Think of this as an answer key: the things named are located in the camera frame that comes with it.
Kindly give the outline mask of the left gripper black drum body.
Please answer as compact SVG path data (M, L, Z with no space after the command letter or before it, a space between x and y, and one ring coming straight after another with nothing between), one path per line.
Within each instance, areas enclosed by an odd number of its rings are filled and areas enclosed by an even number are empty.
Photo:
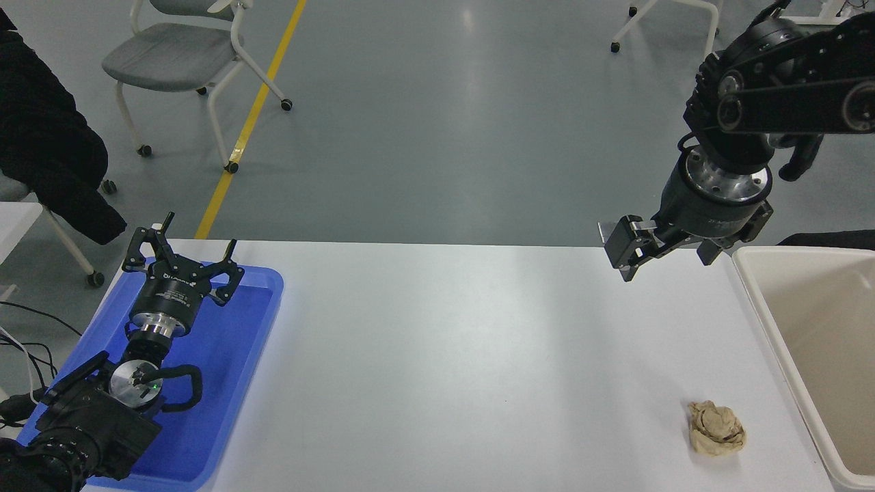
M190 272L177 271L162 262L153 262L146 270L145 283L131 309L131 320L143 324L147 315L165 315L178 324L193 324L211 283L193 278Z

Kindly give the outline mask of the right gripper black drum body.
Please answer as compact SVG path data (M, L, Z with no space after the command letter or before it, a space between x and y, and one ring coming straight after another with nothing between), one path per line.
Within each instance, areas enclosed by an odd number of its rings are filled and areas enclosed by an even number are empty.
M734 174L708 156L681 156L660 196L660 220L697 238L738 230L765 202L765 171Z

